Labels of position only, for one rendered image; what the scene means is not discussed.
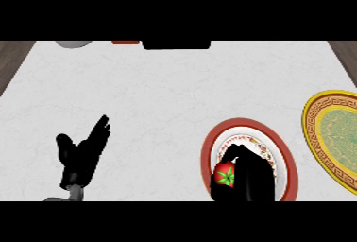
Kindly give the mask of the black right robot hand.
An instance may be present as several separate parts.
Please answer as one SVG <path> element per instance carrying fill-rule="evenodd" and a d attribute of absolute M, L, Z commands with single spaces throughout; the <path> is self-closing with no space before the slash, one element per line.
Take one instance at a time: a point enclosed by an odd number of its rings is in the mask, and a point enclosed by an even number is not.
<path fill-rule="evenodd" d="M 219 184 L 212 176 L 212 197 L 222 202 L 275 202 L 275 177 L 269 160 L 263 159 L 246 145 L 234 144 L 219 165 L 235 162 L 234 186 Z"/>

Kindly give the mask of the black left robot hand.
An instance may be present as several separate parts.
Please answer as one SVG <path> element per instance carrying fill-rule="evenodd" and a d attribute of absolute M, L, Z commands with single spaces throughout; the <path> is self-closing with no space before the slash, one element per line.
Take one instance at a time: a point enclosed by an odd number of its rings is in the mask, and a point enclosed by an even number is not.
<path fill-rule="evenodd" d="M 111 136 L 110 117 L 104 115 L 92 129 L 89 138 L 79 145 L 70 136 L 61 133 L 57 136 L 60 160 L 64 164 L 61 188 L 68 189 L 74 184 L 86 187 L 95 174 L 99 158 Z"/>

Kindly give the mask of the red tomato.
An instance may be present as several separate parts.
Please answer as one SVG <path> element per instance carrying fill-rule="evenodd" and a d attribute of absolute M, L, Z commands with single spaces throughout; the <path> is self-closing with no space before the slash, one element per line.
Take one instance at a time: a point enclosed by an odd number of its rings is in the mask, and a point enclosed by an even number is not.
<path fill-rule="evenodd" d="M 235 163 L 232 161 L 217 164 L 215 177 L 219 185 L 235 187 Z"/>

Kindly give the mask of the red-rimmed white plate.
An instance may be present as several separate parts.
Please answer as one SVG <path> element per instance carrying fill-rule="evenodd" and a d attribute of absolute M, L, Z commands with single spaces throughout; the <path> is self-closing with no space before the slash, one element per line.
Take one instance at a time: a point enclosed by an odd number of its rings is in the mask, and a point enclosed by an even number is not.
<path fill-rule="evenodd" d="M 212 190 L 212 174 L 216 167 L 215 158 L 217 157 L 217 150 L 215 146 L 220 145 L 235 134 L 248 134 L 268 145 L 268 150 L 272 152 L 272 157 L 278 162 L 276 199 L 281 201 L 294 201 L 299 191 L 299 175 L 293 153 L 281 136 L 271 127 L 248 118 L 231 118 L 225 120 L 216 125 L 207 135 L 201 148 L 201 175 L 207 190 Z"/>

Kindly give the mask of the yellow-rimmed green plate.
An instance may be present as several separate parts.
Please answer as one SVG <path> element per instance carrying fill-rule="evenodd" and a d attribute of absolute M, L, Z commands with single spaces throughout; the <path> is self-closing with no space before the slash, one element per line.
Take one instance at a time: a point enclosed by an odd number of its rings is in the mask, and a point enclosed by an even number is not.
<path fill-rule="evenodd" d="M 357 93 L 327 90 L 309 99 L 302 126 L 324 170 L 357 195 Z"/>

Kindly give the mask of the grey round object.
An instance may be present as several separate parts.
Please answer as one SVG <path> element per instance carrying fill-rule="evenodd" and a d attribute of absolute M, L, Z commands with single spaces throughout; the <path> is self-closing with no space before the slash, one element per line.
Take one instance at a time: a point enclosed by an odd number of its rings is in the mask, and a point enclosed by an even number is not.
<path fill-rule="evenodd" d="M 58 41 L 63 48 L 74 49 L 82 48 L 91 44 L 91 41 Z"/>

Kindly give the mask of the black appliance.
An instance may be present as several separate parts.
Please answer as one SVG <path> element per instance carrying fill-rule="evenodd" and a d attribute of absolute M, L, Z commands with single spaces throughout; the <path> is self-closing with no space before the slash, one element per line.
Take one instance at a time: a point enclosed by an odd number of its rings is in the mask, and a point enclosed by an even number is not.
<path fill-rule="evenodd" d="M 144 41 L 147 50 L 209 49 L 210 41 Z"/>

